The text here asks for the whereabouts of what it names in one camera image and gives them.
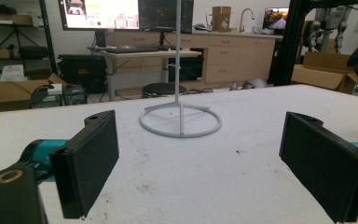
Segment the cabinet door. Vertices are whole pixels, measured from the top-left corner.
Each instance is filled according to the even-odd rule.
[[[237,47],[209,47],[208,64],[237,64],[240,48]]]
[[[208,64],[205,83],[230,82],[238,73],[236,64]]]
[[[236,79],[244,81],[254,77],[257,55],[257,38],[244,37],[241,42],[239,71]]]
[[[241,46],[238,81],[269,78],[275,39],[246,37]]]
[[[257,45],[257,57],[255,63],[255,77],[268,79],[269,69],[272,62],[272,54],[275,46],[275,39],[259,39]]]

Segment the wall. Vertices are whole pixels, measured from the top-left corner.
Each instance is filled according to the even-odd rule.
[[[38,8],[37,0],[10,0],[0,3],[18,9],[19,13],[35,11]],[[241,12],[249,7],[255,14],[255,20],[251,20],[250,12],[244,14],[243,25],[245,31],[252,31],[253,27],[261,27],[263,23],[264,9],[266,7],[289,7],[290,0],[195,0],[193,24],[205,23],[205,13],[212,13],[214,6],[228,6],[232,8],[230,27],[239,28]],[[58,0],[46,0],[48,8],[48,19],[56,58],[60,54],[90,54],[87,47],[92,45],[94,32],[92,31],[64,31],[62,29],[61,17],[58,9]],[[314,18],[311,12],[307,20]],[[354,32],[354,25],[358,21],[358,11],[353,10],[348,19],[348,28],[344,35],[342,53],[351,54],[358,47],[358,32]],[[40,42],[43,43],[43,33],[39,34]]]

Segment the monitor screen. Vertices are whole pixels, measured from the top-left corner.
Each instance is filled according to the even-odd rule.
[[[191,33],[194,0],[182,0],[181,33]],[[176,31],[176,0],[139,0],[140,29],[145,31]]]
[[[138,0],[59,0],[63,30],[139,29]]]
[[[263,29],[275,30],[282,33],[286,26],[288,7],[268,7],[264,13]]]

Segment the sink faucet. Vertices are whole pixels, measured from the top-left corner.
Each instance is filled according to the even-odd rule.
[[[242,20],[243,20],[243,13],[245,13],[245,11],[247,11],[247,10],[249,10],[249,11],[252,12],[252,20],[255,19],[255,14],[253,13],[253,11],[252,11],[250,8],[247,7],[247,8],[242,12],[242,14],[241,14],[240,33],[242,33],[243,31],[245,31],[245,26],[242,25]]]

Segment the laboratory room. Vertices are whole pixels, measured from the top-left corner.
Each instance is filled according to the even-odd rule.
[[[358,223],[358,0],[0,0],[0,223]]]

